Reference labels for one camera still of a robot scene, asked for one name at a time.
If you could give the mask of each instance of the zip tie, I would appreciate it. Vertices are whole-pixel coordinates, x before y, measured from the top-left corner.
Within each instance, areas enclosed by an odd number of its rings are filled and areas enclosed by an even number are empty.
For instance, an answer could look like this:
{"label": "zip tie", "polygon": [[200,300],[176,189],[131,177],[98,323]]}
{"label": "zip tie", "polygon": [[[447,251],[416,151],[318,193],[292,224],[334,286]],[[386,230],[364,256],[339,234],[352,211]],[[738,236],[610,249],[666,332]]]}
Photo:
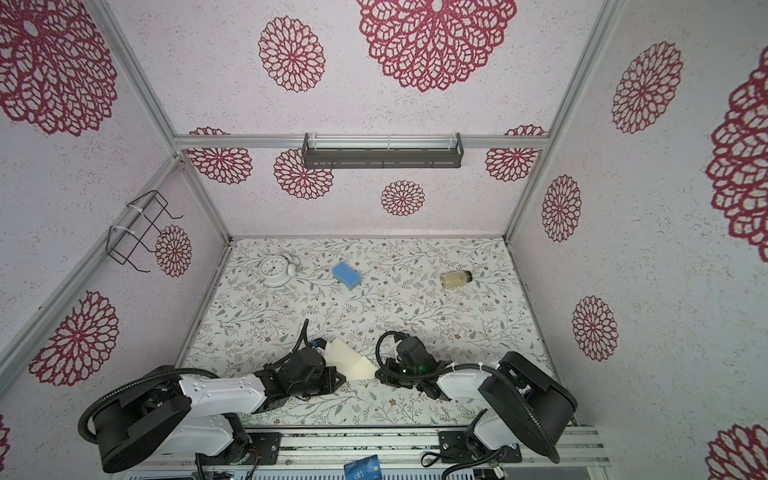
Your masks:
{"label": "zip tie", "polygon": [[118,230],[125,230],[128,233],[130,233],[131,235],[135,235],[136,234],[136,232],[134,232],[133,230],[129,230],[129,229],[125,228],[125,227],[120,227],[119,225],[113,225],[112,228],[115,228],[115,229],[118,229]]}

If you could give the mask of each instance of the blue card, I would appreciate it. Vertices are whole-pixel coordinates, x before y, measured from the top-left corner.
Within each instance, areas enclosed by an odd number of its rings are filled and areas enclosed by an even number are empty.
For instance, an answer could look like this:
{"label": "blue card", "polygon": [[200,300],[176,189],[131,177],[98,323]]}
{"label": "blue card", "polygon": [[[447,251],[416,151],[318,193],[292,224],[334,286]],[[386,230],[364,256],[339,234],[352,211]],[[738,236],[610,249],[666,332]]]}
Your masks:
{"label": "blue card", "polygon": [[371,455],[344,465],[344,476],[346,480],[382,480],[379,456]]}

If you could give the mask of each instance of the clock face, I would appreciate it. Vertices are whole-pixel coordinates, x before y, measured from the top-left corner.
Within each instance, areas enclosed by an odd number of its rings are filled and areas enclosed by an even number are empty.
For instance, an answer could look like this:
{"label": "clock face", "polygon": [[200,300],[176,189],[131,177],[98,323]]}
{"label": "clock face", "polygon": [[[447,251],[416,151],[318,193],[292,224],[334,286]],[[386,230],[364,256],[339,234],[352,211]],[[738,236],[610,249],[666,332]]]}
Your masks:
{"label": "clock face", "polygon": [[288,268],[288,261],[282,257],[268,257],[261,262],[261,274],[264,276],[274,276],[285,272]]}

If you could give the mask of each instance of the blue sponge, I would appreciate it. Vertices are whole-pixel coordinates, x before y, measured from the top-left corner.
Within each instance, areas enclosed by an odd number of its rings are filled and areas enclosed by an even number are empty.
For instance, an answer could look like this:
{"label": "blue sponge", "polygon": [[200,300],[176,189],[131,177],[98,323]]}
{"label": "blue sponge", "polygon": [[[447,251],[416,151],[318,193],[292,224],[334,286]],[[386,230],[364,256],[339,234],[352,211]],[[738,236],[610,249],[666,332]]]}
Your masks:
{"label": "blue sponge", "polygon": [[350,290],[362,282],[360,275],[355,270],[349,268],[344,262],[333,267],[333,276]]}

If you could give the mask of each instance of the red doily pattern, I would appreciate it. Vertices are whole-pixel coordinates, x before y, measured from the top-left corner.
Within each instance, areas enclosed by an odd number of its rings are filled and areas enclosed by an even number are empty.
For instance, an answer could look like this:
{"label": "red doily pattern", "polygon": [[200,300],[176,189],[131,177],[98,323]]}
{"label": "red doily pattern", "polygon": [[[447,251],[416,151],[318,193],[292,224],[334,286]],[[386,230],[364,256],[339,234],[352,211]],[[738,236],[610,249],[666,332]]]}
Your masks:
{"label": "red doily pattern", "polygon": [[157,265],[169,276],[181,276],[192,261],[190,238],[178,225],[165,227],[157,235],[154,249]]}
{"label": "red doily pattern", "polygon": [[384,187],[384,210],[398,217],[414,214],[424,204],[424,190],[409,180],[398,180]]}
{"label": "red doily pattern", "polygon": [[568,175],[557,177],[547,189],[541,204],[541,223],[547,237],[561,242],[570,237],[581,216],[581,191]]}
{"label": "red doily pattern", "polygon": [[768,262],[768,47],[728,104],[725,121],[712,133],[712,207],[730,221],[732,237],[755,245]]}
{"label": "red doily pattern", "polygon": [[619,334],[614,313],[603,300],[581,299],[574,310],[573,328],[579,348],[589,358],[602,362],[614,354]]}
{"label": "red doily pattern", "polygon": [[[228,135],[219,128],[201,127],[190,135]],[[187,150],[192,165],[221,184],[238,184],[250,176],[253,169],[245,148],[191,148]]]}
{"label": "red doily pattern", "polygon": [[86,292],[32,359],[29,372],[56,386],[85,380],[109,359],[120,332],[118,323],[106,296]]}
{"label": "red doily pattern", "polygon": [[488,63],[515,16],[514,0],[357,0],[368,53],[388,77],[445,90]]}
{"label": "red doily pattern", "polygon": [[765,480],[768,478],[768,432],[762,425],[719,431],[709,443],[710,480]]}
{"label": "red doily pattern", "polygon": [[305,200],[322,197],[333,185],[333,172],[322,168],[308,170],[298,148],[284,151],[275,159],[275,178],[283,190]]}
{"label": "red doily pattern", "polygon": [[79,136],[112,116],[118,73],[78,0],[3,0],[0,52],[0,101],[11,120]]}
{"label": "red doily pattern", "polygon": [[275,18],[261,32],[259,56],[275,83],[288,91],[314,88],[326,70],[323,46],[295,18]]}
{"label": "red doily pattern", "polygon": [[653,124],[674,98],[683,62],[674,43],[656,43],[643,51],[621,75],[614,95],[616,128],[633,134]]}
{"label": "red doily pattern", "polygon": [[2,415],[0,415],[0,472],[5,468],[5,465],[3,465],[5,454],[11,449],[11,446],[8,443],[8,433],[10,433],[10,431],[11,429],[5,426]]}
{"label": "red doily pattern", "polygon": [[[506,135],[546,135],[544,128],[535,125],[520,125]],[[485,169],[491,177],[505,182],[526,178],[536,160],[538,151],[534,148],[492,148],[485,155]]]}

